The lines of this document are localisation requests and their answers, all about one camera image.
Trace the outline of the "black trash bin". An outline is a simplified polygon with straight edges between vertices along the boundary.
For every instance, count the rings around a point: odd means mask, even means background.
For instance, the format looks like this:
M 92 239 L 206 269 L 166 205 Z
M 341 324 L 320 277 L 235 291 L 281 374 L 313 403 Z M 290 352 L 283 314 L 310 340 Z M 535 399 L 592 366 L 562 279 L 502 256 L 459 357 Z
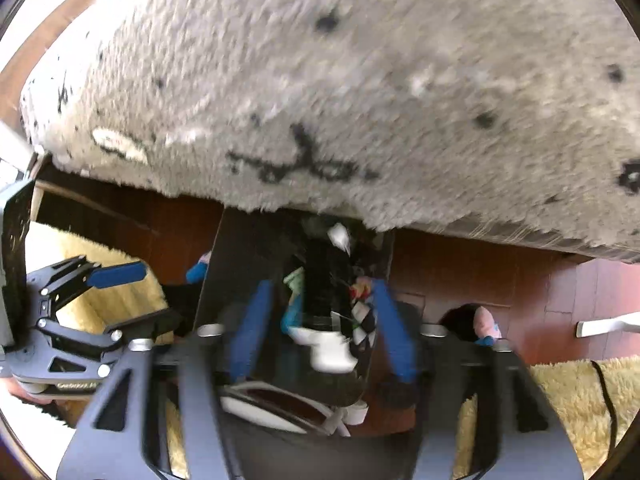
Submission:
M 194 324 L 226 329 L 222 362 L 232 382 L 353 404 L 367 388 L 376 343 L 367 287 L 387 278 L 393 247 L 392 233 L 357 220 L 226 209 Z

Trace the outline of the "person's slippered right foot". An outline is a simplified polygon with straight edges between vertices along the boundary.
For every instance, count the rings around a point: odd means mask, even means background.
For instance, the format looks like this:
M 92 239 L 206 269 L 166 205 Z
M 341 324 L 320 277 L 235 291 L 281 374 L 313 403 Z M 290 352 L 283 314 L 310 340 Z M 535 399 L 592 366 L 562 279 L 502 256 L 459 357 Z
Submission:
M 492 347 L 502 338 L 491 312 L 481 304 L 462 304 L 448 310 L 439 320 L 450 334 L 464 342 Z

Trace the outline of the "grey cat-pattern bed blanket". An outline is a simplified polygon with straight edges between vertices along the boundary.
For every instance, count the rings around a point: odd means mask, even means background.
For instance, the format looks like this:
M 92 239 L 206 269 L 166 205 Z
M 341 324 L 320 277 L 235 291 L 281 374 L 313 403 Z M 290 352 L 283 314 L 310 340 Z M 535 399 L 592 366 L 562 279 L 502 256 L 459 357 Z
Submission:
M 20 111 L 102 181 L 639 259 L 620 0 L 96 0 Z

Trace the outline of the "blue tissue packet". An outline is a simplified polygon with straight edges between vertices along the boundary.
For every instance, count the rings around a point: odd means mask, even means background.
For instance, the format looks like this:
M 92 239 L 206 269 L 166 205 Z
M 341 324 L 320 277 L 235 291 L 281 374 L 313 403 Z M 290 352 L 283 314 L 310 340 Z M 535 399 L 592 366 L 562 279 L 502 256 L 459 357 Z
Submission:
M 299 328 L 302 324 L 302 312 L 303 312 L 303 296 L 292 296 L 290 302 L 284 311 L 280 321 L 281 332 L 285 335 L 290 333 L 292 328 Z

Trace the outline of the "dark wooden headboard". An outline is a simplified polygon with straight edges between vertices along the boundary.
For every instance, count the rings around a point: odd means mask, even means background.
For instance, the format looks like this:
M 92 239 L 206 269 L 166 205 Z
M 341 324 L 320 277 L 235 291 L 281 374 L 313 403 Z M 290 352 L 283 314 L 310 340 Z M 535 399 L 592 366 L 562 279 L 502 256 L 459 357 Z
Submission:
M 94 0 L 25 0 L 1 39 L 1 120 L 20 126 L 20 95 L 32 69 Z

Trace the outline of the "person's slippered left foot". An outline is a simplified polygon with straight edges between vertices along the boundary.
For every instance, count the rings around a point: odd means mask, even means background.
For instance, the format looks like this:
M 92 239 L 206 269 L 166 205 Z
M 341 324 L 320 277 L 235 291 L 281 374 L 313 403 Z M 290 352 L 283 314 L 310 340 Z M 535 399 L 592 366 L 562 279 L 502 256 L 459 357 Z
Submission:
M 189 270 L 186 271 L 186 282 L 189 284 L 198 284 L 205 280 L 208 270 L 211 252 L 206 252 L 198 258 L 198 262 L 194 263 Z

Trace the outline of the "person's slippered foot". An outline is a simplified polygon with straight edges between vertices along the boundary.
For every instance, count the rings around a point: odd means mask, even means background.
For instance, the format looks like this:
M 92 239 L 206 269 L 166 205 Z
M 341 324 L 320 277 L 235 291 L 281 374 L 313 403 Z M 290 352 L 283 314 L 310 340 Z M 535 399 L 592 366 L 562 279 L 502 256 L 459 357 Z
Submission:
M 186 282 L 189 284 L 198 284 L 205 280 L 208 270 L 211 252 L 206 252 L 198 258 L 198 262 L 194 263 L 189 270 L 186 271 Z
M 464 342 L 492 347 L 502 338 L 491 312 L 481 304 L 462 304 L 448 310 L 439 320 L 450 334 Z

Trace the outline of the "green toothpaste tube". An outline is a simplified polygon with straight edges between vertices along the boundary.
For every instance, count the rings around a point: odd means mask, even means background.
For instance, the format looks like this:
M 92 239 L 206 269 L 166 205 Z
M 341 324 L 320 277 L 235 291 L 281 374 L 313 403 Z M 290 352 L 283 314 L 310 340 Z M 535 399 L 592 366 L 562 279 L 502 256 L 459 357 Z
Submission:
M 304 281 L 304 268 L 302 266 L 299 266 L 283 279 L 283 284 L 285 284 L 285 286 L 292 292 L 294 296 L 298 296 L 301 295 L 304 291 Z

